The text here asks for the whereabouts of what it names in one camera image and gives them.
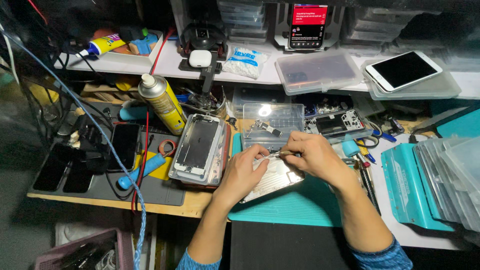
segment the silicone work mat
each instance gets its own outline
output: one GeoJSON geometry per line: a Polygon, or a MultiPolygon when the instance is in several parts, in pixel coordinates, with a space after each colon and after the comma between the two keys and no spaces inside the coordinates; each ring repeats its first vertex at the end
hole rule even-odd
{"type": "MultiPolygon", "coordinates": [[[[232,155],[241,151],[240,133],[233,136],[232,155]]],[[[228,214],[232,221],[255,221],[341,227],[335,195],[320,179],[302,182],[250,202],[238,203],[228,214]]]]}

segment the yellow pad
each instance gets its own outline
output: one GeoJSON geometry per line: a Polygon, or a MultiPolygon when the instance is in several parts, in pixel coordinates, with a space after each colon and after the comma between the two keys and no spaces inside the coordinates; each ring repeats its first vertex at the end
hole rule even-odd
{"type": "MultiPolygon", "coordinates": [[[[154,152],[147,152],[147,161],[154,157],[156,153],[154,152]]],[[[142,160],[143,152],[142,155],[137,155],[137,158],[135,160],[135,169],[138,168],[140,161],[142,160]]],[[[170,170],[170,166],[172,165],[173,158],[171,157],[166,157],[165,158],[165,164],[160,166],[160,168],[156,169],[155,171],[151,172],[149,175],[153,176],[158,179],[162,180],[168,180],[170,177],[168,177],[168,171],[170,170]]]]}

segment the smartphone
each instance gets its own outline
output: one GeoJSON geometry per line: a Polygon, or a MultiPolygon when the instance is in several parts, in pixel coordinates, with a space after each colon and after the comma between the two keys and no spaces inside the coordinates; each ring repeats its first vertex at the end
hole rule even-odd
{"type": "MultiPolygon", "coordinates": [[[[113,129],[112,145],[125,168],[129,171],[135,167],[141,127],[138,124],[117,124],[113,129]]],[[[117,160],[110,153],[109,172],[121,171],[117,160]]]]}
{"type": "Polygon", "coordinates": [[[443,70],[420,51],[368,65],[365,71],[384,92],[393,92],[440,74],[443,70]]]}
{"type": "Polygon", "coordinates": [[[89,171],[85,161],[74,160],[63,186],[65,193],[85,193],[90,188],[94,177],[93,171],[89,171]]]}
{"type": "Polygon", "coordinates": [[[201,114],[193,115],[186,136],[179,148],[174,168],[179,171],[203,175],[220,120],[201,114]]]}
{"type": "Polygon", "coordinates": [[[33,189],[56,191],[71,160],[71,148],[54,144],[36,177],[33,189]]]}
{"type": "Polygon", "coordinates": [[[305,132],[309,134],[328,136],[362,129],[365,129],[365,124],[355,109],[305,120],[305,132]]]}
{"type": "Polygon", "coordinates": [[[290,49],[319,49],[325,36],[328,6],[294,4],[288,47],[290,49]]]}

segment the white phone display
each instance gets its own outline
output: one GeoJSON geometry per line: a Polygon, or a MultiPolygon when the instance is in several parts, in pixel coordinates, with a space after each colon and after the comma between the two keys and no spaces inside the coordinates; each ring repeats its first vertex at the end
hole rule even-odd
{"type": "Polygon", "coordinates": [[[419,51],[400,54],[372,65],[365,70],[385,92],[400,90],[440,74],[443,70],[419,51]]]}

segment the blue sleeve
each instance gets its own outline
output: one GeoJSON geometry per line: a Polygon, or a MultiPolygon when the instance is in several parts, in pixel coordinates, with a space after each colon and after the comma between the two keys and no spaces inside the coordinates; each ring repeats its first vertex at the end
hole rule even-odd
{"type": "Polygon", "coordinates": [[[220,260],[216,263],[212,264],[202,264],[194,261],[190,255],[188,255],[188,248],[185,250],[185,253],[183,253],[183,256],[180,260],[179,265],[177,266],[177,270],[218,270],[218,267],[220,266],[220,260]]]}
{"type": "Polygon", "coordinates": [[[407,257],[395,236],[393,237],[393,243],[379,252],[361,252],[351,249],[353,256],[357,259],[358,266],[362,269],[410,270],[413,268],[412,261],[407,257]]]}

